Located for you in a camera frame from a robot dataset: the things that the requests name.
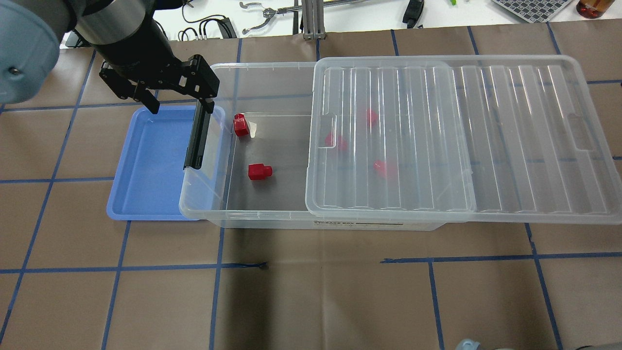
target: black device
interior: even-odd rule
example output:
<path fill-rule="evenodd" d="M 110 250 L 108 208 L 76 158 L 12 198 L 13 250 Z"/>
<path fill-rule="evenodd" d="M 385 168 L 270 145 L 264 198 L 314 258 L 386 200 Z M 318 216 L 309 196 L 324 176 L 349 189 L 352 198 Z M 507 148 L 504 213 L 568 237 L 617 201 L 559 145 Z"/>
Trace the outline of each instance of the black device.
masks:
<path fill-rule="evenodd" d="M 404 18 L 402 23 L 406 23 L 407 28 L 414 28 L 415 24 L 421 17 L 421 13 L 424 10 L 424 0 L 410 0 L 404 12 Z"/>

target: blue plastic tray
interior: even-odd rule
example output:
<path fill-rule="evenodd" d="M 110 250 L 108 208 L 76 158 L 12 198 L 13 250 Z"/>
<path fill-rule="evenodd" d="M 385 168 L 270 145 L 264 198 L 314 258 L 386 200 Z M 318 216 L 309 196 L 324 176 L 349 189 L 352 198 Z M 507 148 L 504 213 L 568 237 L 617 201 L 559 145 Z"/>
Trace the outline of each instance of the blue plastic tray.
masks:
<path fill-rule="evenodd" d="M 134 113 L 106 212 L 114 220 L 190 220 L 179 212 L 195 106 Z"/>

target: red object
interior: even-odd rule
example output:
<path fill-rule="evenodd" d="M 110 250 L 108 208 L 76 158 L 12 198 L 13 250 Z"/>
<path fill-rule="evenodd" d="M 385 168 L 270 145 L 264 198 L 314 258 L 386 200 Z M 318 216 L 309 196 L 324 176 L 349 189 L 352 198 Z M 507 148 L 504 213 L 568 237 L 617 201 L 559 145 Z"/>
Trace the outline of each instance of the red object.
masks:
<path fill-rule="evenodd" d="M 385 162 L 377 160 L 374 162 L 374 169 L 376 170 L 376 174 L 383 179 L 388 179 L 397 175 L 397 165 L 391 161 Z"/>
<path fill-rule="evenodd" d="M 378 124 L 378 120 L 380 120 L 380 116 L 378 115 L 378 113 L 376 113 L 376 111 L 374 111 L 371 108 L 367 109 L 367 124 L 369 125 L 369 127 L 372 127 L 373 125 Z"/>
<path fill-rule="evenodd" d="M 263 180 L 269 176 L 272 176 L 272 167 L 266 166 L 263 163 L 249 164 L 248 165 L 248 178 L 255 180 Z"/>
<path fill-rule="evenodd" d="M 238 113 L 233 117 L 233 130 L 238 137 L 248 135 L 251 132 L 248 130 L 248 124 L 246 118 L 242 113 Z"/>
<path fill-rule="evenodd" d="M 328 136 L 324 139 L 324 145 L 326 147 L 334 147 L 336 146 L 338 150 L 345 151 L 348 149 L 348 143 L 340 136 L 337 136 L 337 140 L 333 136 L 333 133 L 329 133 Z"/>

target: transparent storage container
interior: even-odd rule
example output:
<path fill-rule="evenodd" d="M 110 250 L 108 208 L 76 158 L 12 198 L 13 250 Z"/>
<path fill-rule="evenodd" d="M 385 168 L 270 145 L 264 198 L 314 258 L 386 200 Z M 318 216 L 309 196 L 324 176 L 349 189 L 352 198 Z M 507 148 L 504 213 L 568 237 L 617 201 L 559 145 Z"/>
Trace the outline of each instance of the transparent storage container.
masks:
<path fill-rule="evenodd" d="M 620 178 L 570 57 L 344 57 L 213 69 L 217 108 L 201 169 L 184 171 L 185 217 L 293 229 L 622 222 Z M 236 113 L 250 137 L 233 133 Z M 274 174 L 250 181 L 253 163 Z"/>

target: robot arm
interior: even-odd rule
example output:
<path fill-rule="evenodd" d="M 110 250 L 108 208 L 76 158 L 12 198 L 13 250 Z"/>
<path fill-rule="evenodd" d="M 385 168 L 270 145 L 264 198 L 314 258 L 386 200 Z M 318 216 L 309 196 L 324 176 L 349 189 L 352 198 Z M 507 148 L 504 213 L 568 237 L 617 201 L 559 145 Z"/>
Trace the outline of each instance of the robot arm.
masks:
<path fill-rule="evenodd" d="M 75 28 L 105 59 L 100 77 L 117 97 L 160 103 L 148 89 L 175 90 L 208 113 L 219 80 L 201 55 L 182 62 L 153 20 L 181 0 L 0 0 L 0 102 L 32 98 L 58 60 L 63 33 Z"/>

